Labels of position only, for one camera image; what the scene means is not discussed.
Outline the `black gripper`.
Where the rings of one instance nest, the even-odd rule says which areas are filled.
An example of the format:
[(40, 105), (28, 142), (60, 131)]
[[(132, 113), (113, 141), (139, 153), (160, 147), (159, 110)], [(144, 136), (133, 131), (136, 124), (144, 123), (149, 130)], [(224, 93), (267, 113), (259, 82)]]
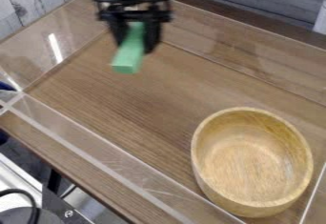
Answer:
[(124, 21), (152, 21), (144, 24), (144, 48), (145, 53), (151, 53), (160, 43), (160, 23), (172, 20), (171, 0), (95, 0), (95, 2), (97, 19), (109, 21), (117, 46), (123, 43), (128, 31), (128, 24)]

